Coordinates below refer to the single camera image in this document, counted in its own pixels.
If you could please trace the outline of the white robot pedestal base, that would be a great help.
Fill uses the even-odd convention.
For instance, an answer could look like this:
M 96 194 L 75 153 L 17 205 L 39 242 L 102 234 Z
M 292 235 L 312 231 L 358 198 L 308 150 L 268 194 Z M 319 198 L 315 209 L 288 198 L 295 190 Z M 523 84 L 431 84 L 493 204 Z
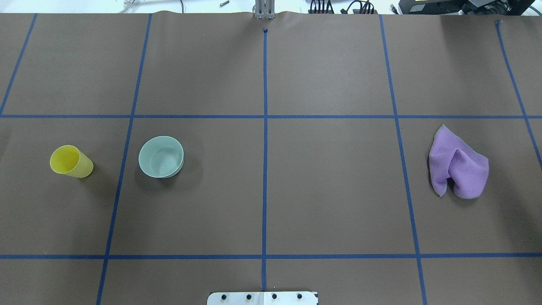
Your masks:
M 211 293 L 207 305 L 318 305 L 312 291 L 254 291 Z

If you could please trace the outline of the purple cloth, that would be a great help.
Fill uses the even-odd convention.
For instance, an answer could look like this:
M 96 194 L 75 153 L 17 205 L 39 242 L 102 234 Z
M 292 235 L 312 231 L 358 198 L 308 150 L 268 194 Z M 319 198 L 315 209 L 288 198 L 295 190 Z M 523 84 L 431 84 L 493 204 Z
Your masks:
M 443 197 L 453 181 L 453 193 L 462 199 L 482 195 L 489 176 L 489 160 L 477 153 L 445 125 L 436 131 L 428 154 L 430 183 Z

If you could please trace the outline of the yellow plastic cup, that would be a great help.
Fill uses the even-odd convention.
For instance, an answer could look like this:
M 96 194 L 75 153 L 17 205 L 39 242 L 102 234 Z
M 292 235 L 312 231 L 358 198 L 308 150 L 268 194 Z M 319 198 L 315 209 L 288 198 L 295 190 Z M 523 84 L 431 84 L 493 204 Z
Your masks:
M 49 159 L 49 166 L 57 174 L 75 178 L 86 178 L 94 169 L 93 162 L 77 147 L 58 147 Z

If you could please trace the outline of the mint green bowl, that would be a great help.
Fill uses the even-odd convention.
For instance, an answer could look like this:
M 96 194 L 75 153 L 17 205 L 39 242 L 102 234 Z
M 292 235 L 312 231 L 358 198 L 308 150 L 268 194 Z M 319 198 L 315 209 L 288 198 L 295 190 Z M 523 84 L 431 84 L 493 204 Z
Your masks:
M 170 136 L 149 139 L 140 149 L 138 165 L 152 178 L 170 178 L 180 172 L 184 165 L 182 144 Z

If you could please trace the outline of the aluminium frame post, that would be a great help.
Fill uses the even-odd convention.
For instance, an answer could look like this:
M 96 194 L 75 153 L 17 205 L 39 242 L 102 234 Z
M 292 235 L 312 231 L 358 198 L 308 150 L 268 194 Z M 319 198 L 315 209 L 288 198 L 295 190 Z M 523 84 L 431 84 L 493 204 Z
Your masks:
M 255 19 L 275 19 L 275 0 L 256 0 L 253 12 Z

